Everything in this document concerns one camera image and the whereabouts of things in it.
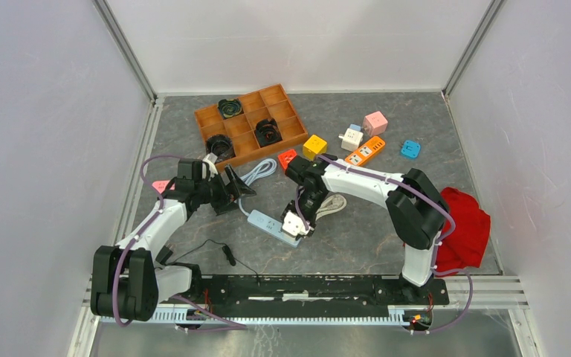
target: red cloth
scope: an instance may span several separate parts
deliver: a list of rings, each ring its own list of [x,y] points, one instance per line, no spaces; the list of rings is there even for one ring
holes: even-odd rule
[[[446,187],[441,196],[450,205],[450,215],[457,223],[457,229],[439,247],[436,270],[480,267],[489,240],[491,217],[478,207],[474,197],[456,188]],[[445,223],[443,232],[448,229],[450,222]]]

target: pink cube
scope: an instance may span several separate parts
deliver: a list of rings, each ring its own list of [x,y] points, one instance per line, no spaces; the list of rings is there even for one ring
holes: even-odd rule
[[[384,130],[386,130],[386,125],[388,125],[388,120],[386,120],[381,112],[375,112],[364,117],[362,129],[369,136],[375,136],[383,133]]]

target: light blue cord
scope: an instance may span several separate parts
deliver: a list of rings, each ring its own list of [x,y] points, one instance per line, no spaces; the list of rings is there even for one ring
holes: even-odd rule
[[[260,162],[254,169],[252,169],[246,175],[240,177],[242,181],[248,186],[251,186],[253,182],[258,179],[263,179],[266,176],[272,175],[277,170],[277,162],[272,158],[267,158]],[[239,205],[239,210],[245,214],[246,216],[250,216],[249,212],[246,212],[244,208],[242,208],[242,199],[237,200],[237,204]]]

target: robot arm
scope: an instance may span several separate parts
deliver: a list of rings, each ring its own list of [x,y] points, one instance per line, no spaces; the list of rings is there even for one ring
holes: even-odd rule
[[[120,317],[147,321],[161,301],[190,288],[199,289],[199,284],[192,284],[200,278],[197,266],[165,266],[155,271],[152,258],[162,263],[172,255],[165,243],[201,205],[211,204],[219,215],[236,210],[238,198],[255,194],[230,166],[225,168],[229,179],[225,184],[214,161],[215,157],[209,155],[203,161],[181,159],[178,175],[162,193],[163,204],[156,202],[142,223],[116,246],[97,249],[91,285],[91,310],[95,315],[113,316],[112,281],[120,255],[133,241],[121,267],[128,268],[128,276],[120,278],[117,290]]]
[[[336,161],[336,157],[326,155],[326,158],[342,167],[351,167],[343,160]],[[363,167],[357,167],[358,173],[353,171],[318,158],[308,161],[297,156],[290,161],[285,174],[302,189],[297,200],[290,202],[282,214],[283,233],[295,239],[311,236],[316,226],[316,212],[329,192],[366,199],[388,209],[397,235],[406,243],[401,277],[414,286],[425,285],[432,275],[434,241],[441,234],[445,217],[419,197],[384,179],[411,186],[445,210],[449,210],[447,203],[422,171],[382,173]]]

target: gray floor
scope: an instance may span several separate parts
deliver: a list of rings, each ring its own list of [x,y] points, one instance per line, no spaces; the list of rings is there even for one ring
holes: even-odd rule
[[[202,157],[204,146],[193,111],[220,99],[222,96],[168,97],[152,154]],[[380,135],[386,141],[386,147],[367,165],[368,168],[405,173],[415,167],[423,170],[439,190],[452,186],[474,195],[457,133],[440,94],[293,94],[291,100],[309,133],[328,141],[328,153],[341,158],[349,153],[340,148],[338,134],[344,132],[349,124],[361,124],[365,115],[380,110],[389,121],[387,131]],[[422,145],[422,151],[414,161],[399,155],[401,144],[407,139]],[[247,173],[257,162],[237,167],[236,171],[240,175]],[[170,179],[175,170],[173,160],[163,160],[152,162],[147,175],[153,181]],[[247,199],[245,208],[279,218],[283,208],[294,197],[295,187],[279,168],[273,176],[253,185],[258,195]],[[177,257],[207,238],[226,242],[238,259],[260,274],[398,274],[404,262],[404,249],[388,212],[350,196],[347,196],[347,202],[347,207],[340,213],[320,219],[314,236],[298,248],[291,248],[250,226],[239,211],[215,216],[209,207],[201,208],[176,231],[169,246]],[[151,190],[143,190],[135,225],[148,214],[154,203],[155,194]],[[230,266],[220,247],[211,243],[183,261],[199,264],[206,274],[250,273],[240,264]],[[483,264],[472,272],[499,274],[491,243]]]
[[[435,325],[454,318],[436,310]],[[470,310],[462,323],[429,336],[401,327],[250,326],[190,333],[167,324],[102,324],[91,356],[521,356],[506,310]]]

